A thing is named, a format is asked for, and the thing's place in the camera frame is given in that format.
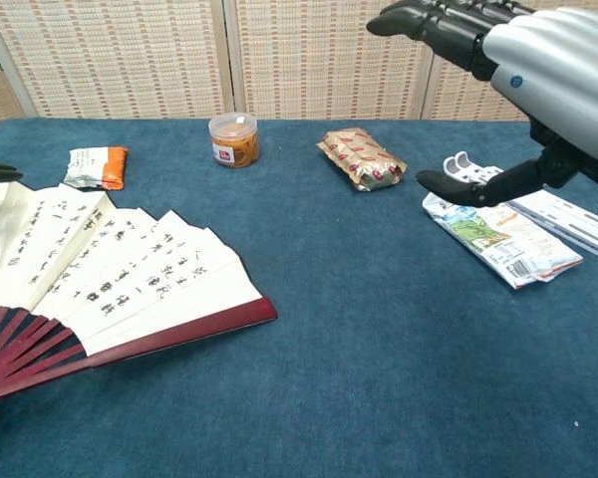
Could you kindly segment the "white plastic rack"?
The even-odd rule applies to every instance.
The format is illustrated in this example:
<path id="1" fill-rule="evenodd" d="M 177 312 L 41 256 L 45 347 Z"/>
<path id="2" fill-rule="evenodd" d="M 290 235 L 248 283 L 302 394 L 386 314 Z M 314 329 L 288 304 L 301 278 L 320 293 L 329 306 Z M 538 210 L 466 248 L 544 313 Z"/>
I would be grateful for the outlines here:
<path id="1" fill-rule="evenodd" d="M 446 175 L 461 182 L 487 183 L 502 173 L 497 166 L 473 163 L 465 151 L 447 157 L 443 168 Z M 598 215 L 545 190 L 512 199 L 506 205 L 598 256 Z"/>

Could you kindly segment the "gold red snack package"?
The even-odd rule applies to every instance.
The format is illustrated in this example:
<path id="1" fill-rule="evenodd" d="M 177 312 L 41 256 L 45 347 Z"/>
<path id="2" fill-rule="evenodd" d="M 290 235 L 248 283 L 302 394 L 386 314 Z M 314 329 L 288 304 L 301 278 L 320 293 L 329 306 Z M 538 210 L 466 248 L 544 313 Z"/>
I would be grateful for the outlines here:
<path id="1" fill-rule="evenodd" d="M 404 161 L 389 153 L 360 127 L 328 131 L 317 147 L 348 175 L 359 191 L 396 185 L 408 169 Z"/>

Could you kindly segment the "orange white snack packet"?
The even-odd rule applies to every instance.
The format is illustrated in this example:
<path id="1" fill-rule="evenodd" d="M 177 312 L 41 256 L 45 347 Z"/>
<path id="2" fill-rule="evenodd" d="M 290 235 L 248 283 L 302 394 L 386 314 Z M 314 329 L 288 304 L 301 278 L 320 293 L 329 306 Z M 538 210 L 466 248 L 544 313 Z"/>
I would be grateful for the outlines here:
<path id="1" fill-rule="evenodd" d="M 124 146 L 72 149 L 63 182 L 75 188 L 122 190 L 128 152 Z"/>

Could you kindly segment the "red-ribbed paper folding fan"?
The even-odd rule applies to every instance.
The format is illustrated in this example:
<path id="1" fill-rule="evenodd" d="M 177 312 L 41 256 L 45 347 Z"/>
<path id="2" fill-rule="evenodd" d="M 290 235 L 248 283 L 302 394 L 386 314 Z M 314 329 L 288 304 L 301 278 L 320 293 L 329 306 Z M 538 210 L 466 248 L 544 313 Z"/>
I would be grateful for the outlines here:
<path id="1" fill-rule="evenodd" d="M 0 183 L 0 398 L 275 316 L 208 228 L 104 192 Z"/>

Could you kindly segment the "clear jar of rubber bands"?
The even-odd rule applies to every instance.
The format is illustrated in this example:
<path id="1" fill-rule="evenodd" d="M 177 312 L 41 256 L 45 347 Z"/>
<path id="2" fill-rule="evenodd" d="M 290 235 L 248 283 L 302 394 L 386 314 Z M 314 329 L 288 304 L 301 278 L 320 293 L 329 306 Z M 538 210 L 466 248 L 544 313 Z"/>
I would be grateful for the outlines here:
<path id="1" fill-rule="evenodd" d="M 248 166 L 259 159 L 258 123 L 255 116 L 230 112 L 213 117 L 208 130 L 214 159 L 232 168 Z"/>

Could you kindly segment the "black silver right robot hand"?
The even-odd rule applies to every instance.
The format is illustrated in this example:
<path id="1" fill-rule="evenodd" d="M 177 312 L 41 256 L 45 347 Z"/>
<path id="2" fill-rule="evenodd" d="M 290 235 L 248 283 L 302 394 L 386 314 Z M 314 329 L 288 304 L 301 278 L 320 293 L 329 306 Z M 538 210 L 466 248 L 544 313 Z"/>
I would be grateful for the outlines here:
<path id="1" fill-rule="evenodd" d="M 560 188 L 582 173 L 598 184 L 598 12 L 532 9 L 516 0 L 397 0 L 369 20 L 378 37 L 405 36 L 492 86 L 522 111 L 538 158 L 485 183 L 422 170 L 428 192 L 459 205 L 495 206 Z"/>

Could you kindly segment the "white green snack bag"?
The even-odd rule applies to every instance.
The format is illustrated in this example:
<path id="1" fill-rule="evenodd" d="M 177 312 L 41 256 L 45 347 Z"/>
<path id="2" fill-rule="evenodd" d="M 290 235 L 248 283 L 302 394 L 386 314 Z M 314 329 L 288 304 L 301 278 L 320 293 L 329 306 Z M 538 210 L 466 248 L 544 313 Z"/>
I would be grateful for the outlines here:
<path id="1" fill-rule="evenodd" d="M 583 262 L 580 254 L 507 205 L 462 206 L 430 193 L 423 208 L 515 290 L 547 283 Z"/>

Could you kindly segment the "blue carpet table cover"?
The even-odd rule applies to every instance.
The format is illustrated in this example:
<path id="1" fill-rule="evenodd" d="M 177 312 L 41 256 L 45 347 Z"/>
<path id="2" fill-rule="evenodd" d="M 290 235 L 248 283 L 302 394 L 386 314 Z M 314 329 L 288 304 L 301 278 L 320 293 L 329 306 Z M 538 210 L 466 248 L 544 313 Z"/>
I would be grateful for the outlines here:
<path id="1" fill-rule="evenodd" d="M 0 400 L 0 478 L 598 478 L 598 257 L 513 290 L 411 176 L 356 191 L 336 128 L 264 120 L 227 169 L 202 119 L 0 122 L 33 187 L 126 146 L 115 201 L 210 227 L 278 313 Z"/>

